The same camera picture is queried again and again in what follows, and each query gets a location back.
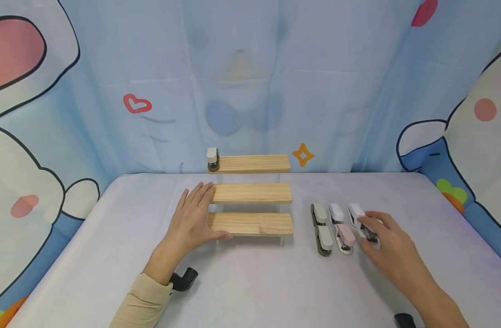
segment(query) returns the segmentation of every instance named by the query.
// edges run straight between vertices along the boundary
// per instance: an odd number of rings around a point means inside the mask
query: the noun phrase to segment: wooden board
[[[234,236],[281,237],[293,231],[288,213],[209,213],[207,225]]]
[[[220,156],[220,169],[209,174],[242,174],[242,173],[288,173],[291,171],[289,156],[282,155],[249,155]]]
[[[289,204],[292,202],[288,183],[216,184],[211,204]]]

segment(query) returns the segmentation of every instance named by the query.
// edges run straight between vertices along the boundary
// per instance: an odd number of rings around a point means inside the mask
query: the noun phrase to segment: heart outline
[[[133,108],[130,104],[130,100],[132,100],[134,104],[144,103],[145,106]],[[132,93],[127,93],[125,94],[125,96],[123,96],[123,104],[125,105],[126,109],[132,114],[146,113],[147,111],[152,109],[152,104],[150,101],[148,101],[147,99],[137,98]]]

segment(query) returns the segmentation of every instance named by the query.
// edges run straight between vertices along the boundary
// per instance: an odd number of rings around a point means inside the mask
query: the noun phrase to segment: forearm
[[[469,328],[458,305],[438,285],[409,297],[426,328]]]
[[[152,252],[143,273],[166,286],[183,257],[179,245],[165,237]]]
[[[170,278],[181,258],[162,241],[134,281],[109,328],[153,328],[170,300]]]
[[[172,283],[162,286],[141,273],[120,305],[109,328],[153,328],[170,300]]]

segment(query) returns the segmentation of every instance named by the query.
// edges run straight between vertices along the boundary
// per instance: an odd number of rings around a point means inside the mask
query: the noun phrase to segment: orange sparkle
[[[295,158],[298,159],[298,162],[300,162],[301,167],[305,167],[307,162],[309,162],[311,159],[315,158],[315,155],[309,152],[309,149],[307,149],[307,146],[305,143],[300,144],[300,148],[296,150],[295,152],[292,152],[292,155],[295,156]]]

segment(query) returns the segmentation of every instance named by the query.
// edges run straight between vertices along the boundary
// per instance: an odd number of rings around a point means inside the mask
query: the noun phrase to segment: white stapler
[[[372,244],[379,244],[378,235],[372,232],[368,227],[358,222],[358,218],[365,216],[365,212],[362,210],[360,205],[356,203],[350,203],[347,207],[349,218],[353,227],[357,228],[358,233],[361,237],[367,239]]]
[[[331,212],[331,226],[334,230],[334,238],[336,238],[338,250],[345,255],[350,255],[356,238],[348,225],[343,222],[345,215],[340,205],[335,203],[330,204],[329,210]]]
[[[332,237],[327,228],[327,208],[322,204],[311,204],[312,225],[315,227],[317,252],[322,256],[331,255]]]
[[[220,153],[218,148],[210,147],[207,149],[207,169],[210,172],[216,172],[220,169]]]

